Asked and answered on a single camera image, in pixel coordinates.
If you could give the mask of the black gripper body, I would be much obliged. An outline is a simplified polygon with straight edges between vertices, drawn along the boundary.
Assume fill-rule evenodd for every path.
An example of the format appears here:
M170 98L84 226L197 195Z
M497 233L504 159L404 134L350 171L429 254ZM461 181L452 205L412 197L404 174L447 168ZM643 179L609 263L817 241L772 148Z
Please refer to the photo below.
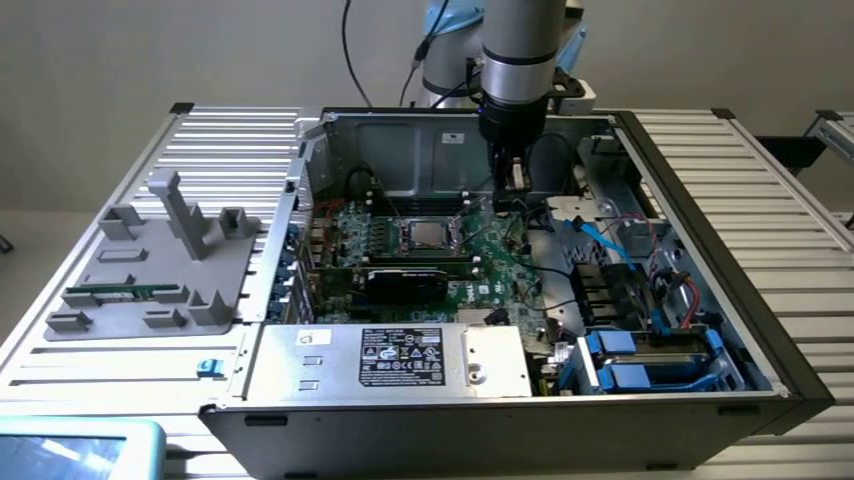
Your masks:
M492 149L525 149L544 130L548 98L509 104L489 95L477 110L479 132Z

